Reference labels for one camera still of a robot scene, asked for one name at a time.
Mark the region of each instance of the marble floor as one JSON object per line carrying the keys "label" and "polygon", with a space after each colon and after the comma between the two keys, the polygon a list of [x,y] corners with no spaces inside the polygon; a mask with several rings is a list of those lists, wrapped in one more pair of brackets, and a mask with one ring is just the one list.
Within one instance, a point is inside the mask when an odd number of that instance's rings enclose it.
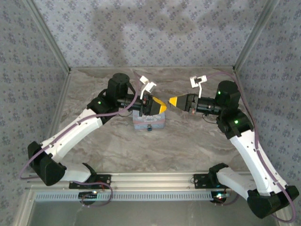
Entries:
{"label": "marble floor", "polygon": [[[191,88],[189,77],[217,72],[200,67],[135,70],[157,83],[152,94],[164,102],[173,96],[198,93],[198,89]],[[74,120],[117,72],[129,75],[135,84],[132,68],[72,69],[60,129]],[[214,97],[218,83],[225,79],[229,80],[226,75],[218,75],[203,83],[202,96]],[[152,132],[135,130],[130,116],[115,116],[80,141],[64,160],[86,162],[102,172],[208,170],[221,162],[234,170],[247,171],[238,151],[217,125],[205,122],[201,114],[190,115],[173,106],[168,106],[166,111],[164,129]]]}

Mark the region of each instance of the robotic arm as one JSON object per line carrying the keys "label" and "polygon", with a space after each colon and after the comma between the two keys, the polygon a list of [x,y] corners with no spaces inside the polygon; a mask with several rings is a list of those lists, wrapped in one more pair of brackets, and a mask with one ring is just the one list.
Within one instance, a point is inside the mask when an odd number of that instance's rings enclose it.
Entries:
{"label": "robotic arm", "polygon": [[[206,81],[206,77],[190,78],[192,87],[200,87]],[[264,218],[284,207],[289,202],[278,183],[285,188],[288,195],[294,200],[299,192],[296,186],[288,186],[277,173],[267,158],[260,144],[258,150],[255,148],[255,133],[249,118],[238,109],[240,92],[237,85],[232,81],[219,83],[215,98],[201,97],[197,94],[187,94],[170,98],[169,102],[183,111],[203,113],[205,115],[217,115],[218,128],[226,138],[237,148],[249,168],[254,181],[246,180],[234,172],[228,165],[221,163],[209,169],[211,183],[218,187],[225,185],[247,200],[252,212],[259,218]],[[257,151],[261,153],[263,161],[268,170],[273,174],[270,176],[264,168]]]}
{"label": "robotic arm", "polygon": [[[140,81],[144,83],[141,97],[138,96],[128,110],[138,110],[140,115],[164,112],[166,105],[162,101],[150,94],[144,94],[144,91],[151,92],[156,84],[149,82],[144,76]],[[128,94],[129,88],[134,94]],[[108,88],[94,98],[72,123],[42,144],[34,141],[28,146],[29,159],[45,149],[30,166],[47,186],[58,181],[94,182],[91,178],[94,171],[89,165],[63,162],[63,158],[85,136],[110,120],[119,108],[129,106],[134,98],[135,90],[129,77],[122,73],[113,75],[108,82]]]}

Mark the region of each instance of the floral wallpaper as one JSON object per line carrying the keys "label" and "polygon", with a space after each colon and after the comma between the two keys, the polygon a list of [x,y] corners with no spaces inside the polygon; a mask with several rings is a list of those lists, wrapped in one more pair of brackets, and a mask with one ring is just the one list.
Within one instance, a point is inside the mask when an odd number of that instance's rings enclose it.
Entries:
{"label": "floral wallpaper", "polygon": [[0,225],[8,226],[27,146],[46,138],[65,73],[21,0],[1,0],[0,9]]}
{"label": "floral wallpaper", "polygon": [[[301,2],[280,1],[238,73],[281,176],[301,192]],[[297,224],[301,225],[301,199]]]}
{"label": "floral wallpaper", "polygon": [[234,65],[265,0],[34,0],[70,67]]}

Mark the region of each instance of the small container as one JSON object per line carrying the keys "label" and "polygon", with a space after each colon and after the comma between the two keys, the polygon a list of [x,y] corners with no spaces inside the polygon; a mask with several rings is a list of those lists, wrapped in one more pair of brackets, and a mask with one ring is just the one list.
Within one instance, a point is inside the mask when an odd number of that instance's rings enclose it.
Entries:
{"label": "small container", "polygon": [[135,129],[146,129],[148,131],[162,129],[165,124],[165,113],[140,117],[139,111],[133,111],[133,123]]}

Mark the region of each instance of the marble surface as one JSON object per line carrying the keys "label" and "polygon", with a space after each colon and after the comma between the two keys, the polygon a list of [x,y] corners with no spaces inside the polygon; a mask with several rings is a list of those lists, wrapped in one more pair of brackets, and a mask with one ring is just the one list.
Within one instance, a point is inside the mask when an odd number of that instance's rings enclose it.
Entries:
{"label": "marble surface", "polygon": [[[198,89],[191,88],[189,77],[217,72],[200,67],[135,70],[157,83],[152,94],[164,102],[173,96],[198,93]],[[128,74],[135,84],[132,68],[72,69],[60,129],[74,120],[90,100],[107,87],[109,78],[117,72]],[[218,83],[224,79],[229,78],[226,75],[210,78],[202,86],[202,95],[214,97]],[[214,121],[215,117],[206,119]],[[64,160],[86,162],[96,171],[208,170],[221,162],[234,170],[247,170],[238,151],[217,125],[205,122],[201,114],[190,115],[170,105],[163,129],[152,132],[135,130],[130,116],[115,116],[80,141]]]}

